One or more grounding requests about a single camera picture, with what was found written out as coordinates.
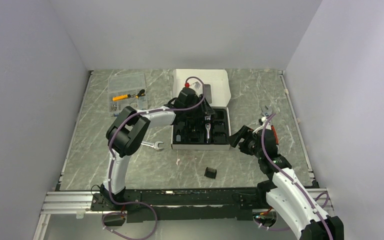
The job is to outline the white hair clipper box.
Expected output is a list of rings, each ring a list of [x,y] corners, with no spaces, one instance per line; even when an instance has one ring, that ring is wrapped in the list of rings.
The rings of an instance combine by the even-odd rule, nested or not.
[[[171,129],[174,150],[227,151],[231,135],[228,73],[224,69],[175,69],[170,106],[177,113]]]

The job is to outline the black silver hair clipper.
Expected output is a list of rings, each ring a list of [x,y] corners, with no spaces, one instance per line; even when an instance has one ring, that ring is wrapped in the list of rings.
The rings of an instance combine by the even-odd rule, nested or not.
[[[204,118],[205,120],[205,130],[206,130],[206,143],[211,143],[211,115],[208,115]]]

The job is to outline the black comb guard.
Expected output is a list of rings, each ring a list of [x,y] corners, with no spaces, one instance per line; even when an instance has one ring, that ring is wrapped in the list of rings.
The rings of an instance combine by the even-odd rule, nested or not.
[[[204,176],[210,179],[215,179],[217,177],[217,170],[212,167],[206,167]]]

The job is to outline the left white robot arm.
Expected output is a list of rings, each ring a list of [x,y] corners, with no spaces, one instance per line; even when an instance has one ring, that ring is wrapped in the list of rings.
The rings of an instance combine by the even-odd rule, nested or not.
[[[147,110],[125,107],[108,128],[109,164],[107,177],[100,187],[104,204],[111,210],[125,202],[126,175],[131,156],[139,149],[147,131],[154,127],[173,125],[188,116],[205,112],[207,91],[197,95],[191,87],[184,87],[178,97],[164,106]]]

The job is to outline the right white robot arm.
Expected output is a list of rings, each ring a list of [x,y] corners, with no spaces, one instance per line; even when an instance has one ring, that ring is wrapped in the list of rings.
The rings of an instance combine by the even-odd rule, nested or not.
[[[256,187],[255,200],[280,214],[298,240],[343,240],[344,224],[330,216],[301,184],[289,161],[279,153],[279,141],[272,126],[255,131],[243,126],[227,139],[240,152],[257,158],[268,180]]]

